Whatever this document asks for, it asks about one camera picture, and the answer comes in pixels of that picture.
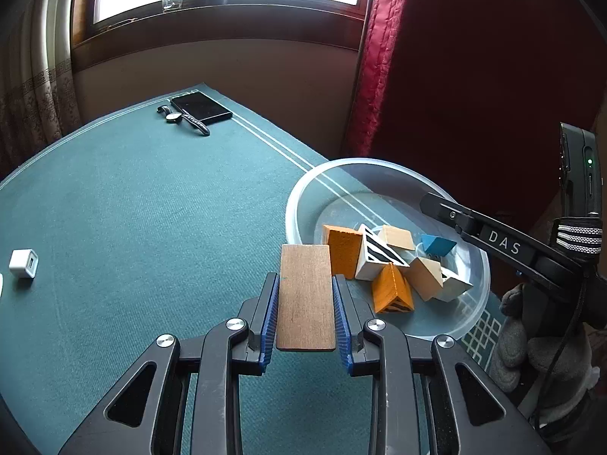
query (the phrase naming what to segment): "watch face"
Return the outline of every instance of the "watch face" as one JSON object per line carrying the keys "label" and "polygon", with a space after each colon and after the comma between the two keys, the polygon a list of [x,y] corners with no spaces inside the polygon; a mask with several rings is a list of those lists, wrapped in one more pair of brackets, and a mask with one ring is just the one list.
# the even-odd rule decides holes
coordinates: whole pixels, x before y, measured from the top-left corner
{"label": "watch face", "polygon": [[171,123],[175,123],[181,119],[181,113],[171,113],[166,115],[166,121],[170,121]]}

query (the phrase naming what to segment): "strap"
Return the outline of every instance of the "strap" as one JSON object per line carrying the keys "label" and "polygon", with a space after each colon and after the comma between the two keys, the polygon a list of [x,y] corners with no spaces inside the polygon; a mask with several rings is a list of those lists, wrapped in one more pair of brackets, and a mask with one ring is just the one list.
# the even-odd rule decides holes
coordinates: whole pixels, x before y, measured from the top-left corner
{"label": "strap", "polygon": [[597,217],[563,217],[552,226],[550,245],[578,261],[599,257],[603,240],[603,222]]}

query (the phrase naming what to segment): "natural wood cube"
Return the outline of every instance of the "natural wood cube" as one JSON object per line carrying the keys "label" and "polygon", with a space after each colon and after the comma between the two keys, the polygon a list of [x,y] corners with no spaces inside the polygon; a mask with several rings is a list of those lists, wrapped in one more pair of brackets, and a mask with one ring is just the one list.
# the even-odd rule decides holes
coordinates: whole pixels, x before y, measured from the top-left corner
{"label": "natural wood cube", "polygon": [[389,246],[404,250],[415,250],[414,239],[411,232],[406,229],[394,226],[382,226],[377,237],[384,240]]}
{"label": "natural wood cube", "polygon": [[441,264],[418,256],[407,271],[407,280],[424,301],[428,301],[442,291]]}

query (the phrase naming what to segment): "white cube charger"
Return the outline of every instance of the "white cube charger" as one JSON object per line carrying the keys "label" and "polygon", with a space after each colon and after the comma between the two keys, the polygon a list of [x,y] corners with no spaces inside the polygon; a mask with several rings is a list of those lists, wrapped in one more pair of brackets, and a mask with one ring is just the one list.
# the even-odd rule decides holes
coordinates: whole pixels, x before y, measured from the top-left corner
{"label": "white cube charger", "polygon": [[34,250],[14,250],[8,270],[16,277],[33,279],[38,268],[38,256]]}

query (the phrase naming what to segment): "black and white striped block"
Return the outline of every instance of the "black and white striped block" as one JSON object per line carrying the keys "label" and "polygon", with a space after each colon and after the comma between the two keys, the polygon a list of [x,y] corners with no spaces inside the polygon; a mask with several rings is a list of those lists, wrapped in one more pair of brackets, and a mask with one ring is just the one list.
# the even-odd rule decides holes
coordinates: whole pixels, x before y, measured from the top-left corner
{"label": "black and white striped block", "polygon": [[595,227],[576,227],[559,224],[557,244],[563,248],[584,255],[598,255],[601,252],[603,230]]}
{"label": "black and white striped block", "polygon": [[401,273],[404,273],[409,268],[407,262],[377,237],[367,226],[361,224],[358,231],[362,233],[362,244],[360,245],[354,278],[373,280],[379,275],[384,265],[389,263],[396,265]]}

